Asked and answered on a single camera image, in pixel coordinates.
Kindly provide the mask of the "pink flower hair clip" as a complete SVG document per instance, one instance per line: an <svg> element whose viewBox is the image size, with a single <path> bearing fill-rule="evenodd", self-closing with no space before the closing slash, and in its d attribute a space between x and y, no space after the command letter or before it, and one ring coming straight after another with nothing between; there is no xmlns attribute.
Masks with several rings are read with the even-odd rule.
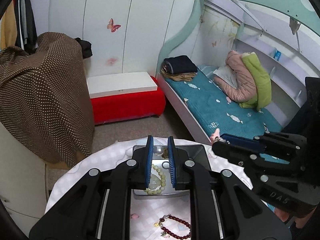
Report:
<svg viewBox="0 0 320 240"><path fill-rule="evenodd" d="M214 143L216 142L227 142L226 139L223 139L221 136L220 136L220 129L217 128L213 134L211 134L211 136L209 137L210 138L210 142L211 144L213 145Z"/></svg>

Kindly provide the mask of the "pale green jade pendant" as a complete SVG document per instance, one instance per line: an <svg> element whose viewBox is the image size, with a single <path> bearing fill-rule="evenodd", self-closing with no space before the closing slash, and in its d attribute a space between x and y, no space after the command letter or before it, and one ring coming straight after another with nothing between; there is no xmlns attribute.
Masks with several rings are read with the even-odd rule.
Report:
<svg viewBox="0 0 320 240"><path fill-rule="evenodd" d="M161 180L154 175L153 173L150 176L150 181L149 181L149 189L150 190L157 190L161 187Z"/></svg>

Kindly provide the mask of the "pink padded jacket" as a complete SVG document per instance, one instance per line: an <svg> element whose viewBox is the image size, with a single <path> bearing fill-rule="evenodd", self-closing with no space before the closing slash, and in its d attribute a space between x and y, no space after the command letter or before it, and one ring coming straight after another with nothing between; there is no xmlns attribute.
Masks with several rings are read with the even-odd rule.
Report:
<svg viewBox="0 0 320 240"><path fill-rule="evenodd" d="M247 102L257 96L255 81L241 56L231 50L227 55L225 65L213 72L213 81L235 102Z"/></svg>

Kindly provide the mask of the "teal bed mattress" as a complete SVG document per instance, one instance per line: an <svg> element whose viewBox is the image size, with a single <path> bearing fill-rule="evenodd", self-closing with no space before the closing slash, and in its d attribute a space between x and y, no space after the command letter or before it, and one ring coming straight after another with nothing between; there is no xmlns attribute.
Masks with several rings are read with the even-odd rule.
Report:
<svg viewBox="0 0 320 240"><path fill-rule="evenodd" d="M221 134L248 139L282 129L268 109L241 108L238 103L228 101L202 69L190 82L166 79L161 73L157 74L157 81L196 142L208 143L217 128Z"/></svg>

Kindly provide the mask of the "green padded jacket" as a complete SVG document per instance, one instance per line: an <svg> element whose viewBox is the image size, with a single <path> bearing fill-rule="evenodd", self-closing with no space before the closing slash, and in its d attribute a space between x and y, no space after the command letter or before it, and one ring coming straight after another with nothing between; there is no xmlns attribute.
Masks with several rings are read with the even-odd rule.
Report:
<svg viewBox="0 0 320 240"><path fill-rule="evenodd" d="M256 53L243 53L241 60L253 77L256 94L250 100L239 103L242 108L255 108L260 111L271 103L272 86L268 72L261 65Z"/></svg>

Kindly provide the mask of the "beige cabinet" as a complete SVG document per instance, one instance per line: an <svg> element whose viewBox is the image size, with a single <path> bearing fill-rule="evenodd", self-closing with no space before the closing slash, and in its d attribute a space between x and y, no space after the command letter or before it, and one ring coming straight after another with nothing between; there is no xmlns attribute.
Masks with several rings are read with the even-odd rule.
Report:
<svg viewBox="0 0 320 240"><path fill-rule="evenodd" d="M45 164L1 125L1 202L28 236L47 205Z"/></svg>

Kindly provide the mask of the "tan folded clothes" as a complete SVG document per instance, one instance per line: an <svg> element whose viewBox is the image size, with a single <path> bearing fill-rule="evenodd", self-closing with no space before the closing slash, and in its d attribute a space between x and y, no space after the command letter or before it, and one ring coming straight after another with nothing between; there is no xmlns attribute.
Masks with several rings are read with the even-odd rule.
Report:
<svg viewBox="0 0 320 240"><path fill-rule="evenodd" d="M194 77L197 76L197 73L182 73L182 74L170 74L161 69L161 74L166 79L171 79L173 81L185 81L191 82Z"/></svg>

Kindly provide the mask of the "dark folded clothes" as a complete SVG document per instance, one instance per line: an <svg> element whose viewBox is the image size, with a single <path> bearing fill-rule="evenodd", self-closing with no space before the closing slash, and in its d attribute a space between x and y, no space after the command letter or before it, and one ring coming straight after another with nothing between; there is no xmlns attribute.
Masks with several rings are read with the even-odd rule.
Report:
<svg viewBox="0 0 320 240"><path fill-rule="evenodd" d="M164 66L162 69L166 73L172 75L197 72L197 66L191 61L191 59L189 59L187 55L164 59Z"/></svg>

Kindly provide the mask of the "red ottoman bench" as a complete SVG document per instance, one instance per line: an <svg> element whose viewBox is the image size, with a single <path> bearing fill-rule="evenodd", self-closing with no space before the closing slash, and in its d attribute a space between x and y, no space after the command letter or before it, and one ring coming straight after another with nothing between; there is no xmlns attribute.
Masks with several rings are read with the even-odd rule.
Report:
<svg viewBox="0 0 320 240"><path fill-rule="evenodd" d="M156 78L151 78L157 84L156 91L90 98L94 124L161 116L166 105L165 95Z"/></svg>

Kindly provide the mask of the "brown polka dot cloth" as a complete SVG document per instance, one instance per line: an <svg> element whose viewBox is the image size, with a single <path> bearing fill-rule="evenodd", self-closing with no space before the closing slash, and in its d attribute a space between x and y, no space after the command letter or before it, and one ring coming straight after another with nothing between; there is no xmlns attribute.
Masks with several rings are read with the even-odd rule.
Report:
<svg viewBox="0 0 320 240"><path fill-rule="evenodd" d="M91 153L94 120L80 44L46 32L35 53L1 51L1 123L43 161L72 167Z"/></svg>

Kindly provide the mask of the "white board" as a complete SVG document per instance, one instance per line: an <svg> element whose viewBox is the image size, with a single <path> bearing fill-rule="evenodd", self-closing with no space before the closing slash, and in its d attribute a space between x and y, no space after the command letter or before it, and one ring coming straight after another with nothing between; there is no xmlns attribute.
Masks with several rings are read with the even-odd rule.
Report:
<svg viewBox="0 0 320 240"><path fill-rule="evenodd" d="M157 84L147 72L88 77L87 87L91 99L157 90Z"/></svg>

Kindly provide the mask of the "black garment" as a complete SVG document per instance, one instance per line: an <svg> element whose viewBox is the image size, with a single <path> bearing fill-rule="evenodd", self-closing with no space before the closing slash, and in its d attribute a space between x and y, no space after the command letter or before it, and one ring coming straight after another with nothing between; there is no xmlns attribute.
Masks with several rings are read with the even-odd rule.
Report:
<svg viewBox="0 0 320 240"><path fill-rule="evenodd" d="M82 58L88 59L92 57L92 44L88 41L82 40L81 38L77 37L75 40L80 44L81 50L82 50Z"/></svg>

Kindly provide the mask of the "hanging clothes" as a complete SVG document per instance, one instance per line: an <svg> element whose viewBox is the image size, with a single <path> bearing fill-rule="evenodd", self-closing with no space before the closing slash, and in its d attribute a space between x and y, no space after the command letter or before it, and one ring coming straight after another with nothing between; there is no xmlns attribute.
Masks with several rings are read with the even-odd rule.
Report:
<svg viewBox="0 0 320 240"><path fill-rule="evenodd" d="M37 31L31 0L12 0L1 18L1 50L16 46L32 54Z"/></svg>

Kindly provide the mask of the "pink butterfly wall sticker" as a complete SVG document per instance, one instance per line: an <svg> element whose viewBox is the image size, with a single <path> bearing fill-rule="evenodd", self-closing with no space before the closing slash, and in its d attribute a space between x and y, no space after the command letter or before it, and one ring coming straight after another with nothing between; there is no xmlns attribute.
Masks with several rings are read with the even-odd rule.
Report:
<svg viewBox="0 0 320 240"><path fill-rule="evenodd" d="M113 18L110 18L106 29L108 29L111 33L116 32L121 27L120 24L115 24Z"/></svg>

